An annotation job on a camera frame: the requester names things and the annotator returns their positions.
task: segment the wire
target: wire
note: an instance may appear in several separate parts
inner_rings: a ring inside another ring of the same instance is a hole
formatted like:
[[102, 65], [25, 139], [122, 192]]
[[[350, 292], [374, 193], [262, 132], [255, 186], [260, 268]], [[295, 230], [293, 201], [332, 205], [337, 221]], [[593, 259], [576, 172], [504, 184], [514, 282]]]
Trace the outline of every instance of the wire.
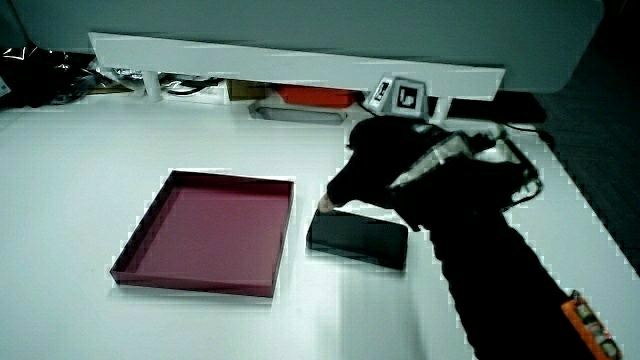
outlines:
[[186, 91], [175, 91], [175, 90], [167, 90], [167, 93], [171, 94], [171, 95], [193, 95], [197, 92], [200, 92], [202, 90], [204, 90], [205, 88], [195, 88], [195, 89], [191, 89], [191, 90], [186, 90]]
[[531, 130], [531, 129], [523, 129], [523, 128], [515, 127], [515, 126], [513, 126], [513, 125], [509, 125], [509, 124], [502, 124], [502, 125], [504, 125], [504, 126], [506, 126], [506, 127], [510, 127], [510, 128], [512, 128], [512, 129], [514, 129], [514, 130], [518, 130], [518, 131], [534, 132], [534, 133], [538, 133], [538, 134], [540, 133], [540, 131], [539, 131], [539, 130], [537, 130], [537, 129], [534, 129], [534, 130]]
[[547, 146], [549, 146], [549, 149], [553, 150], [555, 148], [556, 141], [554, 140], [553, 136], [551, 134], [549, 134], [548, 132], [544, 131], [544, 130], [523, 129], [523, 128], [520, 128], [520, 127], [516, 127], [516, 126], [513, 126], [513, 125], [509, 125], [509, 124], [503, 124], [503, 123], [496, 123], [496, 124], [504, 125], [506, 127], [509, 127], [511, 129], [518, 130], [518, 131], [536, 133], [540, 137], [540, 140], [544, 141], [547, 144]]
[[362, 108], [364, 111], [368, 112], [369, 114], [377, 117], [378, 114], [373, 113], [371, 110], [367, 109], [366, 107], [364, 107], [364, 105], [362, 105], [362, 102], [357, 101], [358, 105], [360, 106], [360, 108]]

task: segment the red object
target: red object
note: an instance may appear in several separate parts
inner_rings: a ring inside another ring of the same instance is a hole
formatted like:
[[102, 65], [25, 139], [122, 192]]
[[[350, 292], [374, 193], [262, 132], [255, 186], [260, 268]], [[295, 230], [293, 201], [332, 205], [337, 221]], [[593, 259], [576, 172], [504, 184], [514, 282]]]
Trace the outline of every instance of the red object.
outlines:
[[111, 269], [118, 284], [273, 297], [293, 183], [173, 171]]
[[321, 87], [279, 85], [276, 91], [289, 104], [344, 109], [356, 101], [357, 91]]

